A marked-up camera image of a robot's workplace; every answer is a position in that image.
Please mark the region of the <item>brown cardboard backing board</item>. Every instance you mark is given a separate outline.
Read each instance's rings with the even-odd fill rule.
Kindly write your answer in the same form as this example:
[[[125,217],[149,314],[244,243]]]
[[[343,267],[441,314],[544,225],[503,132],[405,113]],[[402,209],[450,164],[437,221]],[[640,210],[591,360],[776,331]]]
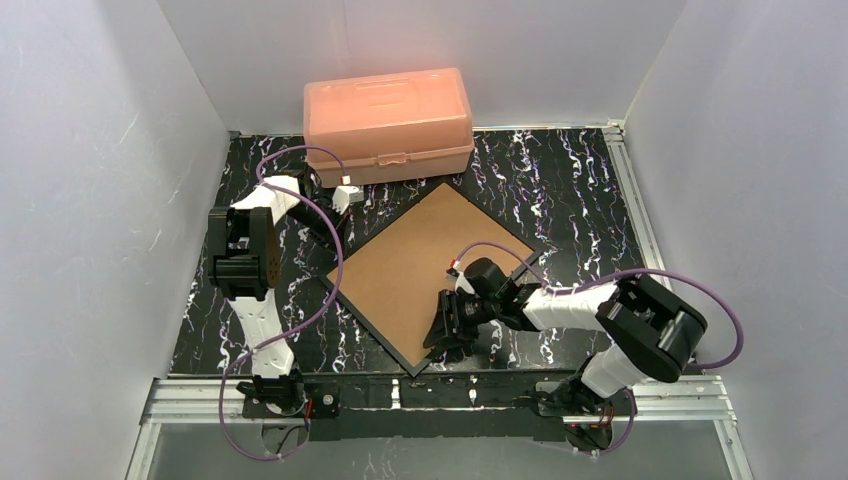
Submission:
[[[339,289],[337,301],[416,376],[431,361],[422,343],[434,320],[438,293],[454,284],[447,270],[463,248],[479,241],[488,247],[476,246],[464,262],[486,256],[511,273],[522,267],[516,254],[528,262],[540,254],[444,182],[348,254],[343,267],[322,281]]]

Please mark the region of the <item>black picture frame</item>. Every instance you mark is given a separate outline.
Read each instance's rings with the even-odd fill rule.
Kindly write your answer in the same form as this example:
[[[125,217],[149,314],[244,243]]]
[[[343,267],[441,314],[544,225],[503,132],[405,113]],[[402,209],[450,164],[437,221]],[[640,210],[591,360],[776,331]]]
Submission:
[[[506,273],[537,260],[542,245],[450,180],[369,185],[353,213],[339,302],[403,372],[443,369],[445,353],[423,345],[449,268],[488,257]]]

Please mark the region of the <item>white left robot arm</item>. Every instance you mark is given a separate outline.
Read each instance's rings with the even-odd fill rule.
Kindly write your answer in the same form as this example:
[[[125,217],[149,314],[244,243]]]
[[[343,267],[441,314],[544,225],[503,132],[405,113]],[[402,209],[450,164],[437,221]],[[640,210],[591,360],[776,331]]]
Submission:
[[[330,248],[341,241],[350,206],[363,190],[345,176],[328,193],[305,177],[267,177],[243,199],[208,215],[206,273],[235,312],[251,351],[255,378],[288,377],[295,355],[286,341],[275,290],[283,258],[278,224],[290,217]]]

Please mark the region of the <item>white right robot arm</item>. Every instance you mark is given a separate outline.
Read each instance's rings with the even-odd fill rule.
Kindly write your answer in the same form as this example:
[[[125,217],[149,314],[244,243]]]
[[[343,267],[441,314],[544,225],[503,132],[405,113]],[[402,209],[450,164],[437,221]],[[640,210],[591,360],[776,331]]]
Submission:
[[[569,380],[538,393],[549,406],[596,405],[646,379],[674,383],[708,328],[700,312],[643,272],[572,293],[519,284],[488,258],[454,274],[454,287],[437,295],[426,349],[469,343],[491,321],[515,331],[592,330],[611,338],[611,347],[591,355]]]

